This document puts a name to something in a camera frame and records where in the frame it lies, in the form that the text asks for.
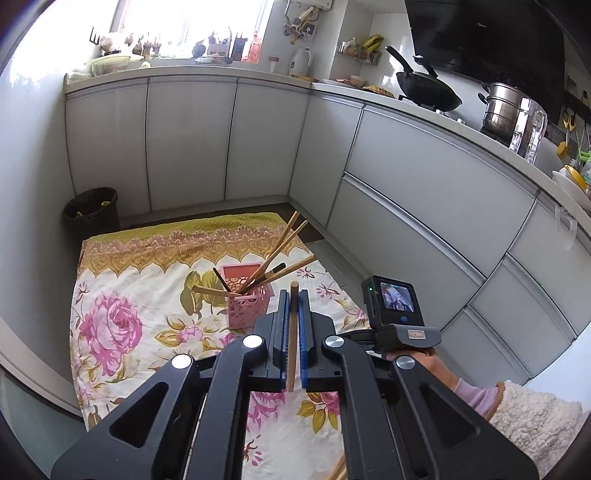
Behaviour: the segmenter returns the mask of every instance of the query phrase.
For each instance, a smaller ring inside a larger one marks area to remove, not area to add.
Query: white fluffy sleeve
[[[534,461],[543,478],[564,455],[586,418],[579,402],[507,381],[490,422]]]

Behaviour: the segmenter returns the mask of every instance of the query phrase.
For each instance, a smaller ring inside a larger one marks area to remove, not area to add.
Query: pink sleeve
[[[460,379],[454,393],[470,405],[478,414],[485,417],[495,404],[499,388],[493,387],[482,389],[479,387],[473,387]]]

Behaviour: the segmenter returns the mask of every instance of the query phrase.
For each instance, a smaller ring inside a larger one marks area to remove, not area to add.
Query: bowl
[[[361,88],[365,85],[365,79],[361,77],[357,77],[357,75],[351,75],[349,77],[349,81],[353,84],[354,87]]]
[[[585,191],[587,189],[587,183],[581,174],[570,165],[565,165],[560,169],[559,173],[567,177],[569,180],[575,182],[581,190]]]
[[[575,182],[557,171],[552,172],[552,177],[560,189],[577,202],[583,210],[591,212],[591,200],[589,200],[585,192]]]
[[[121,72],[127,68],[131,60],[139,60],[141,58],[143,57],[140,55],[113,53],[113,55],[105,55],[104,57],[88,61],[86,65],[90,65],[92,74],[98,77],[108,73]]]

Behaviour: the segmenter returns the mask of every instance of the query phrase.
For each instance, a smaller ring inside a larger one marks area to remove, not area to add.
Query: cabinet door
[[[224,198],[236,80],[163,77],[148,92],[148,178],[154,210]]]
[[[232,118],[226,200],[287,195],[309,95],[243,81]]]
[[[451,358],[452,365],[467,373],[464,380],[472,385],[489,388],[505,380],[523,384],[529,379],[515,354],[470,306],[443,329],[441,337],[437,347],[441,358]]]
[[[147,80],[69,95],[66,128],[76,193],[113,187],[121,216],[150,211],[145,156]]]
[[[536,193],[467,141],[373,107],[363,111],[347,171],[425,223],[485,276],[515,239]]]
[[[567,228],[556,225],[555,205],[547,195],[540,195],[511,255],[581,333],[591,319],[591,241],[580,229],[574,242],[569,239]]]
[[[340,185],[328,231],[371,273],[413,284],[429,326],[443,328],[484,281],[435,234],[349,176]]]
[[[322,225],[345,170],[362,104],[312,96],[304,121],[290,197]]]
[[[532,375],[556,360],[574,339],[572,328],[556,305],[510,255],[470,305]]]

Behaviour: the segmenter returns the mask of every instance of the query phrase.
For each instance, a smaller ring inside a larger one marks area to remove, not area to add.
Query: black frying pan
[[[388,46],[386,51],[403,66],[404,71],[398,72],[396,78],[404,95],[411,101],[417,105],[432,106],[442,112],[450,112],[462,104],[462,100],[452,88],[437,78],[437,73],[426,59],[413,57],[418,64],[427,69],[428,74],[415,72],[395,48]]]

